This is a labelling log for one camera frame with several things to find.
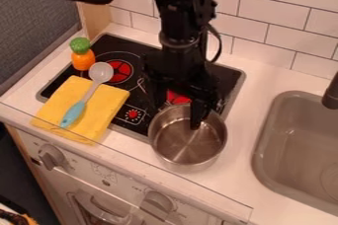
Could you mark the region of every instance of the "black stovetop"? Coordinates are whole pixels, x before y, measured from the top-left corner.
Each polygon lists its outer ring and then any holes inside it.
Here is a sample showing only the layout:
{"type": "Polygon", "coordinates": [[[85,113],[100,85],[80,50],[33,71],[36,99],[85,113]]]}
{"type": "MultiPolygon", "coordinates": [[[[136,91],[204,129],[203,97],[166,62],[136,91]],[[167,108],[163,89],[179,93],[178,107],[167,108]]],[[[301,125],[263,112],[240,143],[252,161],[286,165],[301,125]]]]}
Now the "black stovetop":
{"type": "MultiPolygon", "coordinates": [[[[91,48],[97,61],[108,62],[114,67],[114,77],[106,84],[130,91],[130,97],[119,110],[112,124],[118,125],[123,130],[127,129],[146,137],[148,126],[156,112],[152,110],[153,107],[150,105],[142,85],[143,78],[139,57],[159,49],[111,35],[102,35],[91,48]]],[[[209,64],[207,68],[224,84],[222,89],[224,89],[225,94],[231,93],[241,76],[241,72],[224,66],[209,64]]],[[[77,71],[72,65],[69,65],[47,84],[41,91],[40,96],[44,99],[50,98],[63,82],[72,75],[88,78],[87,72],[77,71]]],[[[219,114],[222,113],[227,99],[224,98],[223,102],[220,103],[221,106],[217,109],[219,114]]],[[[168,91],[168,105],[188,101],[188,98],[168,91]]]]}

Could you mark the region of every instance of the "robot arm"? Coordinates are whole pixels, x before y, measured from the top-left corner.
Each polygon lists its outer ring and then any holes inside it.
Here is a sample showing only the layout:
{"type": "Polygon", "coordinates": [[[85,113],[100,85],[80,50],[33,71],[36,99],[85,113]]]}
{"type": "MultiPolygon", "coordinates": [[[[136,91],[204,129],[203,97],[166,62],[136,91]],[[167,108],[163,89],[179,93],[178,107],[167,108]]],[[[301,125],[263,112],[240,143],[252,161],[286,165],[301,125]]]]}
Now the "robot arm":
{"type": "MultiPolygon", "coordinates": [[[[96,5],[113,0],[72,0],[96,5]]],[[[189,97],[191,127],[196,129],[220,98],[218,80],[206,68],[208,32],[219,41],[219,50],[211,62],[221,54],[221,39],[209,24],[215,17],[213,0],[155,0],[161,17],[159,35],[162,51],[142,58],[146,90],[150,101],[159,109],[166,101],[167,90],[189,97]]]]}

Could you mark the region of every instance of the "oven handle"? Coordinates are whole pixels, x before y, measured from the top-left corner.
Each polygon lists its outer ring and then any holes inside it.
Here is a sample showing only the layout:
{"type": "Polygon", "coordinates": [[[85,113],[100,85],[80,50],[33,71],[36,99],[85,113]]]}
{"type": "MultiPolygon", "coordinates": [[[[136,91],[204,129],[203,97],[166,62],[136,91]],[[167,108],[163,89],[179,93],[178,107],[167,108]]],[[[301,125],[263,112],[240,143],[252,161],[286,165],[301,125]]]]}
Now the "oven handle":
{"type": "Polygon", "coordinates": [[[135,219],[136,217],[133,217],[132,214],[129,214],[125,217],[120,217],[114,214],[111,214],[109,212],[106,212],[102,209],[100,209],[98,206],[96,206],[92,202],[92,195],[83,191],[79,190],[74,194],[74,198],[77,201],[77,203],[85,209],[87,212],[89,212],[94,217],[112,225],[141,225],[142,221],[135,222],[138,219],[135,219]]]}

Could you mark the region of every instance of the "faucet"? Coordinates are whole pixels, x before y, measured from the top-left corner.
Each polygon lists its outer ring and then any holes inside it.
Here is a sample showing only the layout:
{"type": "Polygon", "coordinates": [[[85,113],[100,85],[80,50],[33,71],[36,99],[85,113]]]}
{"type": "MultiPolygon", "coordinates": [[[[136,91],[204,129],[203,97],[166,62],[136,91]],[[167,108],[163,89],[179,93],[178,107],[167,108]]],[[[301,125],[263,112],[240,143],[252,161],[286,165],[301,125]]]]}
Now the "faucet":
{"type": "Polygon", "coordinates": [[[338,72],[326,89],[321,103],[330,110],[338,110],[338,72]]]}

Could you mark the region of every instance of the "orange toy fruit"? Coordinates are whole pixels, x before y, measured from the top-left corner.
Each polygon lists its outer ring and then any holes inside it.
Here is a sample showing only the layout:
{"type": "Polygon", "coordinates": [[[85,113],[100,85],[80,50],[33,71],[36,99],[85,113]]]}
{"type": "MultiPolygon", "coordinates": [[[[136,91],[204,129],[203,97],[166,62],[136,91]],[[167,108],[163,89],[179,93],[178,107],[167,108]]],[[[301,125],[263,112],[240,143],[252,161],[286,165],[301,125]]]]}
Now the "orange toy fruit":
{"type": "Polygon", "coordinates": [[[79,71],[87,71],[95,63],[95,55],[90,49],[90,41],[84,37],[78,37],[70,42],[73,50],[71,60],[74,68],[79,71]]]}

